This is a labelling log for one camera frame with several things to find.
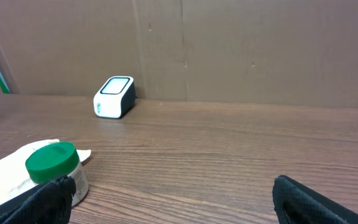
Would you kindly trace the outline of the beige pouch bag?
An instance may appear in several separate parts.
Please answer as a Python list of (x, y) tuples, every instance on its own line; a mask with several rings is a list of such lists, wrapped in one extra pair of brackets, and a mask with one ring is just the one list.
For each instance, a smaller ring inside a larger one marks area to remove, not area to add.
[[(36, 150), (56, 142), (61, 141), (58, 139), (45, 139), (32, 142), (0, 159), (0, 205), (41, 185), (30, 179), (25, 168), (25, 161)], [(91, 155), (91, 150), (89, 149), (76, 150), (80, 155), (81, 163)]]

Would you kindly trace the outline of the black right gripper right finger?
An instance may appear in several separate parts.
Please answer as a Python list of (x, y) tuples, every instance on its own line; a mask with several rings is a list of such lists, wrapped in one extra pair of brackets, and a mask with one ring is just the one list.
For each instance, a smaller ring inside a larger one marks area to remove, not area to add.
[(275, 179), (272, 197), (280, 224), (358, 224), (358, 213), (285, 175)]

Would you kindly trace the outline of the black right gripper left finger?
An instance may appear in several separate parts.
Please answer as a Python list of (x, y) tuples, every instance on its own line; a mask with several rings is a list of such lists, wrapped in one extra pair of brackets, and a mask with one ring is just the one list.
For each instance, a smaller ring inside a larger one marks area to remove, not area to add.
[(66, 224), (75, 193), (74, 178), (50, 180), (0, 205), (0, 224)]

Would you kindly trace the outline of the green lid jar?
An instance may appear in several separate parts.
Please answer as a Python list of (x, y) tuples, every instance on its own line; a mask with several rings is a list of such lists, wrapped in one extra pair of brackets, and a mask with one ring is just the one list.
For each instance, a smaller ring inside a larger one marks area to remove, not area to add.
[(71, 142), (56, 142), (32, 153), (25, 161), (25, 168), (30, 179), (43, 184), (61, 175), (72, 177), (76, 192), (71, 206), (80, 203), (89, 190), (89, 182), (76, 147)]

